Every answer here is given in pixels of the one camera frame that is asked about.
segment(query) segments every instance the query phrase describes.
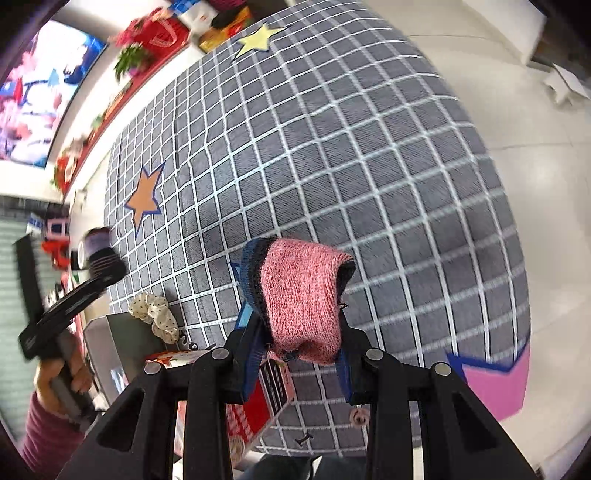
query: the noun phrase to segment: yellow star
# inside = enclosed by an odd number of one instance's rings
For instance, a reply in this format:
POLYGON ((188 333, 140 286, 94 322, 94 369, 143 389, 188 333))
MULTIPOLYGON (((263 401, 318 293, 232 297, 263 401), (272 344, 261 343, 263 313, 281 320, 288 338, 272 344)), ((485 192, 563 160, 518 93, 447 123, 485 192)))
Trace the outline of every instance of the yellow star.
POLYGON ((162 213, 160 207, 156 202, 155 189, 160 175, 164 170, 164 163, 160 165, 152 173, 148 174, 145 167, 142 166, 142 171, 139 173, 139 179, 135 191, 124 205, 125 208, 133 210, 134 212, 134 227, 135 236, 138 235, 139 227, 142 225, 142 220, 146 215, 159 215, 162 213))
POLYGON ((236 58, 244 55, 245 53, 251 50, 259 50, 259 51, 269 51, 269 38, 280 31, 285 30, 285 28, 269 28, 267 27, 266 23, 261 25, 256 32, 252 35, 248 35, 243 38, 239 38, 238 41, 244 45, 242 49, 236 55, 236 58))

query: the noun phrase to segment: human hand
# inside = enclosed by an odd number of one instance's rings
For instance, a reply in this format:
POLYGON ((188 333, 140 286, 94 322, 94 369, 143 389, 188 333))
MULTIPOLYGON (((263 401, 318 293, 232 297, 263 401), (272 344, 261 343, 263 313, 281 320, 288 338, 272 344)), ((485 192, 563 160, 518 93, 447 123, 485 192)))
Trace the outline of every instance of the human hand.
MULTIPOLYGON (((82 361, 80 351, 77 348, 74 349, 69 365, 72 373, 72 384, 70 386, 72 391, 81 394, 88 392, 92 386, 92 375, 82 361)), ((34 380, 37 400, 46 411, 57 415, 65 415, 66 409, 53 392, 51 380, 60 374, 63 366, 64 361, 62 359, 42 360, 37 365, 34 380)))

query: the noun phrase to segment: orange star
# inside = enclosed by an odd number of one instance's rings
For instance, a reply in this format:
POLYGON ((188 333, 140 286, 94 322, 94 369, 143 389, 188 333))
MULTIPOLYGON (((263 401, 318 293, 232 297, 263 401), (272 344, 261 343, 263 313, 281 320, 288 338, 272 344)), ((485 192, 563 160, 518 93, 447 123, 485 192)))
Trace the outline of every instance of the orange star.
POLYGON ((156 201, 155 190, 156 184, 160 179, 160 175, 164 170, 164 163, 160 165, 152 173, 142 166, 142 171, 139 173, 139 179, 135 191, 124 205, 125 208, 133 210, 134 212, 134 226, 135 236, 138 235, 139 227, 142 225, 142 220, 146 215, 159 215, 162 213, 156 201))

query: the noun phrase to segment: purple sleeve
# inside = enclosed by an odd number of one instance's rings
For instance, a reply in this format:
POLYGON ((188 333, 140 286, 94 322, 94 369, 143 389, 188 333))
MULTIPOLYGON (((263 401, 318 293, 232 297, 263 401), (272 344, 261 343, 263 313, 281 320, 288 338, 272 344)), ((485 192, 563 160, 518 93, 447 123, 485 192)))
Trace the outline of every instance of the purple sleeve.
POLYGON ((47 412, 36 393, 31 396, 20 451, 39 480, 54 480, 83 439, 76 425, 47 412))

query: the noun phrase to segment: silver screw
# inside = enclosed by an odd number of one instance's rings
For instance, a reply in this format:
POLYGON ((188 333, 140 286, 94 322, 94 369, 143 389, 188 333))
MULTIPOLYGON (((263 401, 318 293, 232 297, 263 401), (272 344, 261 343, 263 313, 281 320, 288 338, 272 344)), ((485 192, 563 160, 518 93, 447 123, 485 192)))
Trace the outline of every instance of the silver screw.
POLYGON ((365 352, 365 356, 370 360, 381 360, 384 358, 384 352, 378 348, 370 348, 367 352, 365 352))
POLYGON ((446 377, 452 373, 452 368, 444 362, 439 362, 438 364, 435 364, 435 373, 442 377, 446 377))
POLYGON ((230 352, 228 352, 228 350, 226 350, 225 348, 216 348, 213 352, 212 352, 212 358, 214 360, 224 360, 225 358, 228 357, 228 355, 230 355, 230 352))
POLYGON ((144 372, 146 372, 148 375, 154 375, 160 372, 161 368, 162 365, 160 365, 158 362, 150 362, 149 364, 145 365, 144 372))

